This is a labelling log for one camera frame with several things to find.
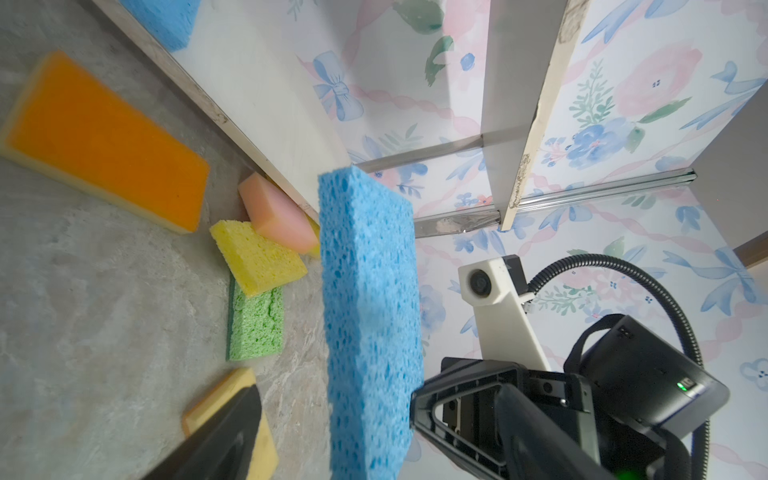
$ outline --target black cable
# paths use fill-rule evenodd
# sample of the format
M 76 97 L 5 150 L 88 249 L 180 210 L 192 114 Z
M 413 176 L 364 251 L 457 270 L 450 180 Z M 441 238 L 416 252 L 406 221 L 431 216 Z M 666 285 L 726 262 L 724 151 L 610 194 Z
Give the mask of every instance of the black cable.
M 568 272 L 580 266 L 601 266 L 623 273 L 645 288 L 656 301 L 664 308 L 672 320 L 677 338 L 683 347 L 683 353 L 693 360 L 698 366 L 704 367 L 701 358 L 699 343 L 696 341 L 694 330 L 691 328 L 688 318 L 675 299 L 660 283 L 641 268 L 616 257 L 600 255 L 597 253 L 584 253 L 558 260 L 539 272 L 531 282 L 528 290 L 536 294 L 550 280 L 561 273 Z M 710 421 L 707 420 L 699 428 L 694 430 L 691 442 L 691 478 L 692 480 L 704 480 L 707 477 L 707 463 L 710 456 Z

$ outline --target green sponge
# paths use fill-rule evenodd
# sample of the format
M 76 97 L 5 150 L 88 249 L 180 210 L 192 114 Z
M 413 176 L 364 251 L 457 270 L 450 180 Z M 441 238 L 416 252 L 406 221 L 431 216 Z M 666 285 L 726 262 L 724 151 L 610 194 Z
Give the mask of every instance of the green sponge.
M 247 298 L 230 279 L 227 360 L 252 359 L 283 351 L 283 288 Z

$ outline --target blue sponge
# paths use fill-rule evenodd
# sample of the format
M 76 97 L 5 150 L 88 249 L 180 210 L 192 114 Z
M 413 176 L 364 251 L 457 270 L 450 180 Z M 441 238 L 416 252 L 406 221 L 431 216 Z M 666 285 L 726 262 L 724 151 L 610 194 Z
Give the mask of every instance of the blue sponge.
M 186 47 L 200 0 L 120 0 L 166 50 Z
M 424 359 L 411 204 L 357 167 L 319 178 L 334 480 L 394 480 Z

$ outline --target pink sponge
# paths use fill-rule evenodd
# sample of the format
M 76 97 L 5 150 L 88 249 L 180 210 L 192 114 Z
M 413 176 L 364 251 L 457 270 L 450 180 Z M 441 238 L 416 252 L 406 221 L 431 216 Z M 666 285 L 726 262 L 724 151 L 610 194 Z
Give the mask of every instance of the pink sponge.
M 256 233 L 297 253 L 307 253 L 317 245 L 304 212 L 269 180 L 253 174 L 237 189 Z

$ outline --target stone surface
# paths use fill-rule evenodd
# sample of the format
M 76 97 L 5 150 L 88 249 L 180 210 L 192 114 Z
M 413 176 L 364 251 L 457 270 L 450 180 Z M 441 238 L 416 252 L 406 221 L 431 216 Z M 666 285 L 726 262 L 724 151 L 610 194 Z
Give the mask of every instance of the stone surface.
M 186 236 L 0 158 L 0 478 L 141 478 L 183 439 L 180 417 L 252 366 L 281 478 L 328 478 L 320 264 L 286 286 L 279 356 L 225 361 L 227 265 L 208 227 L 244 220 L 255 170 L 87 0 L 0 3 L 0 121 L 59 48 L 211 166 Z

